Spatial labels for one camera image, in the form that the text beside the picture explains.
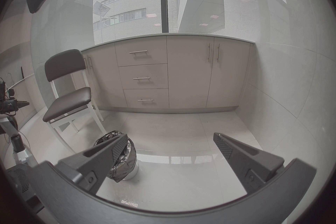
camera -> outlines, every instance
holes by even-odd
[[[18,101],[14,97],[14,89],[8,89],[6,91],[6,83],[4,81],[0,82],[0,114],[5,114],[11,124],[18,129],[18,124],[15,120],[15,114],[10,114],[11,112],[16,112],[20,108],[29,105],[29,102]],[[5,131],[0,126],[0,134],[4,134]]]

tiled floor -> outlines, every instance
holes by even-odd
[[[42,121],[46,109],[22,129],[40,163],[53,164],[69,156]],[[232,201],[246,194],[232,169],[212,141],[214,132],[227,134],[260,148],[254,136],[235,112],[198,114],[151,114],[102,111],[107,131],[127,133],[135,144],[139,171],[131,180],[119,183],[106,178],[97,195],[138,208],[158,211],[202,209]],[[74,121],[63,138],[76,152],[93,145],[102,134],[90,116]],[[13,166],[12,148],[5,166]]]

faucet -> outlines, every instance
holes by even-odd
[[[7,75],[6,75],[6,78],[7,78],[8,74],[10,74],[10,78],[12,79],[12,86],[13,86],[14,85],[13,76],[12,76],[12,74],[10,72],[8,72]]]

garbage bag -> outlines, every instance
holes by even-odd
[[[98,145],[102,142],[111,139],[112,137],[123,134],[120,131],[109,132],[102,137],[100,137],[94,145]],[[137,162],[137,152],[135,150],[134,144],[131,139],[128,138],[127,146],[124,151],[121,152],[117,163],[111,168],[107,174],[108,178],[113,179],[115,182],[120,182],[123,180],[131,171],[133,171],[135,164]]]

chair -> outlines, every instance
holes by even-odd
[[[90,113],[102,133],[107,133],[97,116],[98,114],[101,121],[104,120],[96,102],[91,97],[91,89],[85,74],[85,68],[86,66],[82,53],[76,49],[58,53],[49,58],[44,65],[45,75],[51,84],[56,100],[44,114],[43,121],[47,123],[56,138],[72,153],[75,153],[75,151],[61,137],[62,131],[59,128],[60,125],[69,122],[74,130],[78,132],[78,129],[72,121],[77,117]],[[54,80],[80,70],[82,70],[86,87],[59,97],[55,88]],[[95,113],[91,103],[94,105],[97,114]]]

